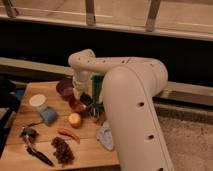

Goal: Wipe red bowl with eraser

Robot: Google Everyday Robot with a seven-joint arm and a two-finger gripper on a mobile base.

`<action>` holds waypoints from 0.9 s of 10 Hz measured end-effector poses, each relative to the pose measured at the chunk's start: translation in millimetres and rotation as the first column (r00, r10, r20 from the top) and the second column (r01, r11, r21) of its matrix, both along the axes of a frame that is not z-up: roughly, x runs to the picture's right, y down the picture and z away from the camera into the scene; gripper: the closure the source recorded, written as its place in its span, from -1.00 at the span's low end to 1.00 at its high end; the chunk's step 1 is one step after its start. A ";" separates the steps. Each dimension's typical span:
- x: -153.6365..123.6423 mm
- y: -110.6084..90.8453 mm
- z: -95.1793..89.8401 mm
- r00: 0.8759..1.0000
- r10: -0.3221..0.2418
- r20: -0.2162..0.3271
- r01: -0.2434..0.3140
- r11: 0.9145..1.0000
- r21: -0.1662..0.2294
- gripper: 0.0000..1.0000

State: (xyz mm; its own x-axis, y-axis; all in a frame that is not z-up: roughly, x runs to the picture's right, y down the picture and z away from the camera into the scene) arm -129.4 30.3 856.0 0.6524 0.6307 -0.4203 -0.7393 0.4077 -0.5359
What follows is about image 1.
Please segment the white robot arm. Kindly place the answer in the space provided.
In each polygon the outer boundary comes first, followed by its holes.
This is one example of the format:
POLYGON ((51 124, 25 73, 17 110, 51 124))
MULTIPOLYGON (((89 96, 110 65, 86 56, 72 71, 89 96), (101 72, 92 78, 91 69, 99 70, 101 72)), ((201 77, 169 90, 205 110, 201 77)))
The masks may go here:
POLYGON ((97 58, 90 49, 68 58, 73 85, 87 90, 91 73, 104 76, 102 101, 122 171, 175 171, 152 97, 167 85, 165 65, 153 58, 97 58))

